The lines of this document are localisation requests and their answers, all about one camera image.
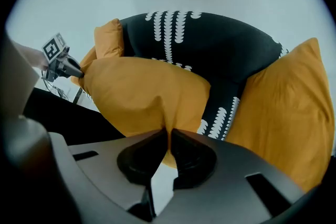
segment orange cushion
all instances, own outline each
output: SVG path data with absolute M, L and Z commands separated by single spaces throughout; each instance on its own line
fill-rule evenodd
M 97 27 L 94 40 L 95 47 L 80 63 L 84 77 L 71 80 L 91 95 L 118 131 L 125 136 L 164 127 L 169 133 L 173 128 L 197 131 L 209 97 L 205 79 L 170 63 L 121 57 L 122 27 L 117 19 Z M 165 163 L 176 167 L 170 152 Z
M 309 191 L 327 169 L 333 134 L 327 75 L 311 38 L 247 80 L 226 141 L 255 152 Z

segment cable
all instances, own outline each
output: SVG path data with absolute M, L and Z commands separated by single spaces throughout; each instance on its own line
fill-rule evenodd
M 52 92 L 49 90 L 46 81 L 45 81 L 44 79 L 42 79 L 42 80 L 43 80 L 43 83 L 44 83 L 44 85 L 46 86 L 47 90 L 48 90 L 50 93 L 52 93 Z
M 58 87 L 52 85 L 49 81 L 46 81 L 46 80 L 44 80 L 44 79 L 42 79 L 42 80 L 43 80 L 43 83 L 44 83 L 44 85 L 46 86 L 47 90 L 48 90 L 50 93 L 52 93 L 53 95 L 56 95 L 56 94 L 54 94 L 52 91 L 50 91 L 49 87 L 47 86 L 47 83 L 48 83 L 52 88 L 54 88 L 54 89 L 57 91 L 59 97 L 61 97 L 62 99 L 67 99 L 67 101 L 69 101 L 69 98 L 66 96 L 66 94 L 64 94 L 64 91 L 63 91 L 62 89 L 60 89 L 60 88 L 58 88 Z

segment orange pillow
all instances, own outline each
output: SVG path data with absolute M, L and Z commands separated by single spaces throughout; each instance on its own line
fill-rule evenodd
M 328 79 L 311 38 L 247 80 L 226 141 L 255 152 L 309 191 L 327 169 L 333 134 Z
M 169 133 L 173 128 L 197 131 L 210 91 L 205 79 L 170 63 L 121 57 L 118 19 L 97 27 L 94 40 L 95 47 L 80 63 L 84 77 L 71 80 L 91 95 L 118 131 L 125 136 L 164 127 Z M 170 152 L 165 163 L 176 167 Z

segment black surface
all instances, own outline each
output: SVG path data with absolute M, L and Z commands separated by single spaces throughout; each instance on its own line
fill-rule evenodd
M 75 159 L 75 161 L 80 161 L 81 159 L 88 159 L 97 155 L 98 153 L 95 151 L 87 151 L 79 154 L 73 154 L 73 158 Z
M 167 151 L 167 132 L 156 134 L 125 148 L 117 158 L 120 171 L 131 183 L 150 187 L 151 178 Z
M 331 157 L 322 183 L 312 188 L 288 210 L 264 224 L 328 223 L 334 219 L 336 197 L 336 158 Z
M 37 88 L 33 89 L 23 114 L 40 122 L 48 132 L 63 135 L 68 145 L 124 137 L 100 113 Z
M 171 152 L 179 172 L 174 180 L 174 190 L 198 187 L 215 172 L 216 153 L 177 129 L 172 131 Z
M 32 120 L 9 120 L 2 131 L 3 222 L 81 223 L 43 126 Z

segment white pattern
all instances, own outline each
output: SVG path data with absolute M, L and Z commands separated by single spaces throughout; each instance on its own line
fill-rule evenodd
M 202 14 L 201 12 L 191 12 L 190 17 L 193 19 L 198 19 L 200 18 L 201 14 Z
M 224 108 L 218 108 L 217 116 L 215 118 L 214 124 L 211 127 L 209 137 L 218 138 L 221 132 L 224 120 L 226 116 L 226 110 Z
M 201 120 L 201 124 L 197 130 L 198 134 L 204 134 L 206 131 L 206 128 L 208 127 L 208 123 L 205 120 Z
M 288 49 L 285 49 L 285 48 L 283 47 L 283 45 L 281 45 L 281 53 L 280 53 L 279 59 L 280 59 L 282 56 L 286 55 L 287 53 L 289 53 L 289 50 L 288 50 Z
M 161 40 L 161 17 L 162 12 L 156 12 L 154 16 L 154 36 L 156 41 Z
M 184 69 L 188 70 L 188 71 L 191 71 L 192 67 L 191 66 L 185 66 Z
M 150 19 L 152 19 L 153 14 L 154 14 L 153 12 L 148 12 L 147 15 L 146 15 L 145 20 L 150 20 Z
M 234 117 L 236 115 L 236 112 L 237 112 L 237 108 L 238 108 L 239 102 L 240 102 L 240 99 L 238 97 L 233 97 L 231 112 L 230 112 L 229 119 L 227 121 L 227 125 L 226 125 L 225 131 L 224 131 L 224 135 L 223 135 L 222 141 L 225 139 L 228 131 L 230 130 L 230 127 L 232 125 L 233 119 L 234 119 Z
M 167 60 L 164 60 L 164 59 L 160 59 L 159 61 L 162 61 L 162 62 L 167 62 L 167 63 L 173 63 L 173 62 L 169 62 L 169 61 L 167 61 Z
M 175 42 L 176 43 L 181 43 L 183 41 L 184 24 L 185 24 L 186 16 L 187 16 L 187 12 L 177 13 L 176 26 L 175 26 Z
M 172 21 L 174 12 L 166 12 L 164 16 L 164 51 L 166 53 L 167 62 L 173 62 L 172 56 Z

